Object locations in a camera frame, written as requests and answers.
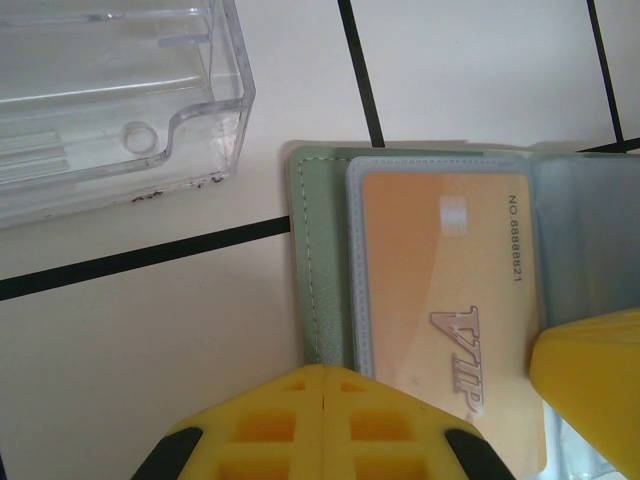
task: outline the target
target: card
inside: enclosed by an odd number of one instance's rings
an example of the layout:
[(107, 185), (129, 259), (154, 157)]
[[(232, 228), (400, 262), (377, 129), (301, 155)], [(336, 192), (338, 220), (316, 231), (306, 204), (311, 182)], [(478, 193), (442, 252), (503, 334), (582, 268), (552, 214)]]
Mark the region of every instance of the card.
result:
[(376, 379), (474, 424), (516, 478), (541, 472), (527, 178), (373, 172), (362, 191)]

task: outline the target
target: green leather wallet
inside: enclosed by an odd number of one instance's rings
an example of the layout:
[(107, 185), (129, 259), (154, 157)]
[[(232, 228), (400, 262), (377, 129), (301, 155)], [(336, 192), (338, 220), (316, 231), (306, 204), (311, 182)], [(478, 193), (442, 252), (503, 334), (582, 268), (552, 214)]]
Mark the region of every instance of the green leather wallet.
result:
[(301, 147), (288, 163), (304, 361), (354, 368), (345, 173), (360, 156), (481, 156), (482, 152)]

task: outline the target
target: transparent acrylic holder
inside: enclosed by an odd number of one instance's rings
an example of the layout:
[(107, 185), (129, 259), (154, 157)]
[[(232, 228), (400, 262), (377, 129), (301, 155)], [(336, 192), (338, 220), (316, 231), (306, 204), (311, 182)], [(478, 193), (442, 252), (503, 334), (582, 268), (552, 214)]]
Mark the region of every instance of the transparent acrylic holder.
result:
[(0, 226), (218, 181), (255, 96), (233, 0), (4, 0)]

